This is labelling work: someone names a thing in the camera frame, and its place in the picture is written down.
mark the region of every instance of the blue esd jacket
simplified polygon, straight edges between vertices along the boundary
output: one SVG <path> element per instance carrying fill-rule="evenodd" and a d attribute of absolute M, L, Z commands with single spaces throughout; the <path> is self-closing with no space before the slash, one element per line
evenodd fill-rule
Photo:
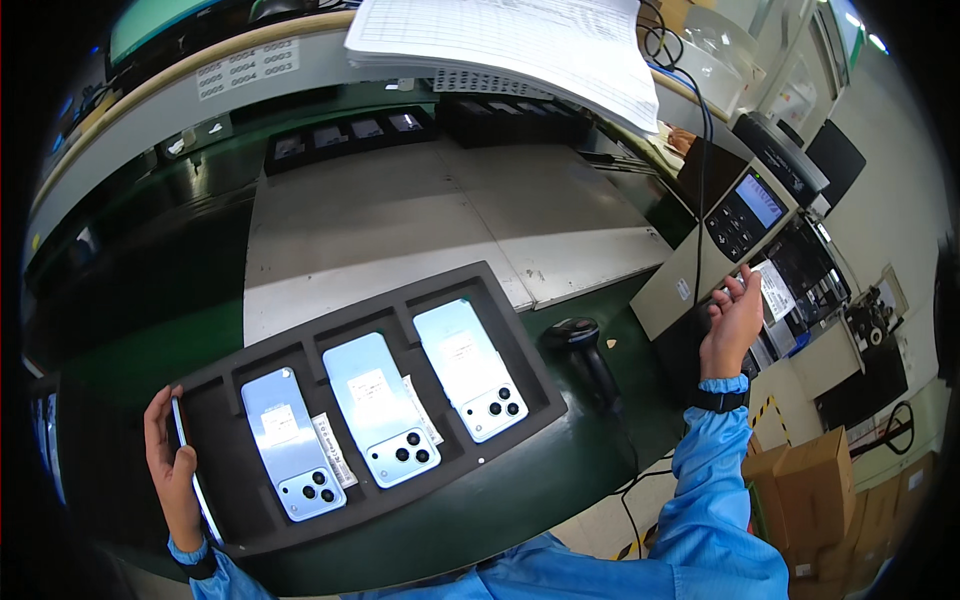
<path fill-rule="evenodd" d="M 595 559 L 570 552 L 543 534 L 456 579 L 341 597 L 785 599 L 787 568 L 780 553 L 747 533 L 750 498 L 740 476 L 751 435 L 746 407 L 722 415 L 690 408 L 684 419 L 690 431 L 673 457 L 677 491 L 660 511 L 660 538 L 649 560 Z M 190 554 L 180 552 L 172 540 L 168 545 L 184 564 L 195 563 L 206 551 L 206 542 Z M 213 552 L 218 565 L 213 577 L 190 580 L 195 598 L 274 598 L 226 554 Z"/>

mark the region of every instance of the right hand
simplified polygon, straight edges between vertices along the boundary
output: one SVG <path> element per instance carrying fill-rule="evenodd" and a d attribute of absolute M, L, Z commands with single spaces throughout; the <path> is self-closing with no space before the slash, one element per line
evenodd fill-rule
<path fill-rule="evenodd" d="M 751 272 L 747 265 L 740 265 L 740 274 L 747 282 L 746 289 L 733 277 L 726 276 L 723 282 L 730 290 L 730 295 L 713 290 L 716 304 L 707 309 L 710 332 L 700 345 L 701 381 L 740 375 L 743 357 L 763 327 L 760 272 Z"/>
<path fill-rule="evenodd" d="M 200 529 L 200 505 L 193 491 L 193 472 L 197 469 L 197 452 L 189 445 L 170 455 L 167 443 L 167 417 L 173 409 L 172 397 L 180 397 L 183 386 L 170 390 L 166 386 L 156 393 L 143 413 L 143 437 L 147 445 L 147 466 L 154 479 L 163 516 L 170 528 L 174 545 L 183 552 L 194 552 L 204 543 Z"/>

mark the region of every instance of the smartphone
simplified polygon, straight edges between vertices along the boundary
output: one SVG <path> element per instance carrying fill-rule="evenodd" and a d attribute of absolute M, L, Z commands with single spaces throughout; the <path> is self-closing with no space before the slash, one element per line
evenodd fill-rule
<path fill-rule="evenodd" d="M 174 414 L 174 425 L 177 427 L 177 439 L 180 440 L 180 445 L 187 445 L 186 434 L 183 432 L 183 417 L 180 416 L 180 399 L 176 396 L 173 397 L 173 409 L 171 412 Z M 219 543 L 224 545 L 224 538 L 220 535 L 220 529 L 217 528 L 217 524 L 213 522 L 213 514 L 210 512 L 210 507 L 206 504 L 206 497 L 204 496 L 204 491 L 200 489 L 200 481 L 197 479 L 197 473 L 193 474 L 193 491 L 197 495 L 197 500 L 200 502 L 200 512 L 204 516 L 207 527 L 210 529 L 210 535 Z"/>
<path fill-rule="evenodd" d="M 475 442 L 485 442 L 527 416 L 527 405 L 469 300 L 418 314 L 414 328 L 450 405 Z"/>
<path fill-rule="evenodd" d="M 333 395 L 376 485 L 390 488 L 440 464 L 440 452 L 381 334 L 331 348 L 323 359 Z"/>
<path fill-rule="evenodd" d="M 277 369 L 240 388 L 247 423 L 274 492 L 293 521 L 347 504 L 300 395 L 294 370 Z"/>

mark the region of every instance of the printer display screen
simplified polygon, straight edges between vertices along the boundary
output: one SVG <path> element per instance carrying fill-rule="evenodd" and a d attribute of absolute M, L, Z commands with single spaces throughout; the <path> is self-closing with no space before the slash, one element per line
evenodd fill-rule
<path fill-rule="evenodd" d="M 736 186 L 736 195 L 743 199 L 764 228 L 769 228 L 783 214 L 770 192 L 760 185 L 754 175 L 748 175 Z"/>

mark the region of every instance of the elastic cuff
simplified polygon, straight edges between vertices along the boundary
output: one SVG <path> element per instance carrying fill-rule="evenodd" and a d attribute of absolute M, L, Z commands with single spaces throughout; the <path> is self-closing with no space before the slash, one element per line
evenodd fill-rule
<path fill-rule="evenodd" d="M 209 544 L 206 542 L 206 537 L 204 537 L 204 543 L 200 544 L 200 547 L 194 550 L 193 552 L 183 552 L 177 545 L 174 544 L 174 537 L 170 536 L 167 540 L 167 549 L 170 550 L 170 554 L 173 555 L 174 560 L 180 564 L 196 564 L 206 556 L 206 552 L 209 550 Z"/>
<path fill-rule="evenodd" d="M 704 379 L 697 387 L 710 394 L 743 394 L 750 387 L 750 380 L 741 373 L 729 379 Z"/>

